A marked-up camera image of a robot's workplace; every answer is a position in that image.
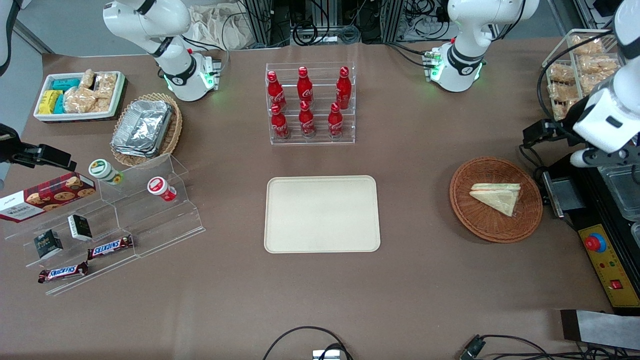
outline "wicker basket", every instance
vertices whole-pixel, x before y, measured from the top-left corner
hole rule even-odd
[[[173,107],[173,113],[171,114],[169,128],[166,130],[166,135],[164,136],[164,141],[162,143],[162,147],[160,148],[160,153],[158,154],[158,156],[162,154],[171,154],[173,150],[175,150],[176,145],[178,145],[178,138],[180,137],[180,132],[182,131],[182,113],[180,112],[180,108],[178,108],[178,104],[176,104],[175,100],[173,100],[168,95],[153,93],[148,95],[142,95],[136,100],[133,100],[129,105],[127,105],[126,109],[120,114],[120,117],[118,118],[118,122],[116,123],[116,128],[113,130],[113,133],[115,134],[116,131],[118,131],[118,127],[122,122],[122,118],[124,117],[124,114],[127,112],[127,110],[129,110],[129,107],[131,106],[131,104],[133,104],[133,102],[138,100],[164,101],[164,102],[167,102],[168,104],[171,104],[171,106]],[[130,166],[130,167],[142,164],[145,161],[152,159],[152,158],[144,158],[142,156],[131,156],[131,155],[120,154],[119,152],[115,151],[114,148],[111,148],[111,152],[113,153],[113,156],[116,158],[116,160],[118,160],[119,163]]]
[[[520,183],[520,198],[513,216],[508,217],[469,195],[476,183]],[[488,241],[523,240],[542,220],[542,199],[536,183],[521,168],[498,158],[476,158],[462,164],[451,179],[449,198],[462,224]]]

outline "control panel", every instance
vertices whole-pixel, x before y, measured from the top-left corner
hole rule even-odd
[[[614,307],[640,307],[640,299],[631,285],[616,251],[602,225],[578,231],[602,287]]]

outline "beige tray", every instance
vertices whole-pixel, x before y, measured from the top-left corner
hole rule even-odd
[[[264,224],[268,252],[372,252],[378,247],[378,194],[373,177],[274,177],[269,181]]]

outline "table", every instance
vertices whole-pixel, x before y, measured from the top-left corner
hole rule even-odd
[[[426,83],[417,66],[383,45],[233,52],[219,91],[179,103],[185,120],[174,155],[190,170],[189,196],[206,232],[58,297],[43,294],[21,249],[0,241],[0,356],[260,359],[299,325],[335,331],[357,359],[452,359],[476,333],[575,350],[561,341],[557,309],[610,310],[577,235],[546,209],[530,238],[487,243],[460,224],[448,197],[451,176],[471,158],[525,166],[516,146],[542,116],[534,86],[557,41],[494,43],[480,79],[461,94]],[[272,147],[265,63],[339,60],[357,62],[356,144]],[[45,75],[87,68],[124,72],[125,103],[168,92],[151,56],[44,57]],[[95,158],[112,158],[113,126],[29,118],[23,140],[71,152],[82,172]],[[541,147],[548,163],[569,151]],[[62,173],[13,166],[2,195]],[[264,250],[272,177],[362,174],[378,186],[378,251]],[[330,342],[320,333],[292,334],[270,359],[308,359]],[[507,350],[530,351],[496,340],[483,353]]]

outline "clear acrylic display rack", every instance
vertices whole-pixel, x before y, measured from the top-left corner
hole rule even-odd
[[[173,156],[159,156],[128,168],[122,174],[123,181],[118,185],[99,181],[99,196],[83,198],[20,223],[3,221],[5,240],[22,245],[25,266],[33,272],[34,284],[43,269],[78,265],[86,261],[87,249],[126,235],[133,236],[133,247],[90,260],[88,275],[84,277],[37,284],[47,295],[75,288],[205,231],[198,209],[187,196],[184,180],[188,171]],[[165,178],[176,189],[177,197],[173,201],[166,202],[147,191],[147,182],[155,176]],[[87,218],[92,241],[71,237],[67,221],[71,214]],[[58,233],[63,250],[48,259],[40,259],[33,239],[49,229]]]
[[[300,99],[298,98],[298,68],[307,67],[308,76],[314,85],[314,124],[316,125],[316,135],[307,139],[302,136],[300,129]],[[349,68],[349,79],[351,80],[351,98],[349,108],[341,110],[342,114],[342,138],[332,141],[329,137],[328,116],[331,112],[331,103],[336,100],[335,84],[340,77],[340,68]],[[267,73],[275,71],[278,80],[284,89],[287,107],[282,112],[287,118],[287,125],[291,132],[288,139],[275,137],[271,128],[271,101],[267,87]],[[267,122],[269,125],[269,138],[272,145],[330,145],[348,144],[356,142],[356,67],[352,61],[344,62],[324,62],[324,63],[268,63],[264,73],[265,93],[267,99]]]

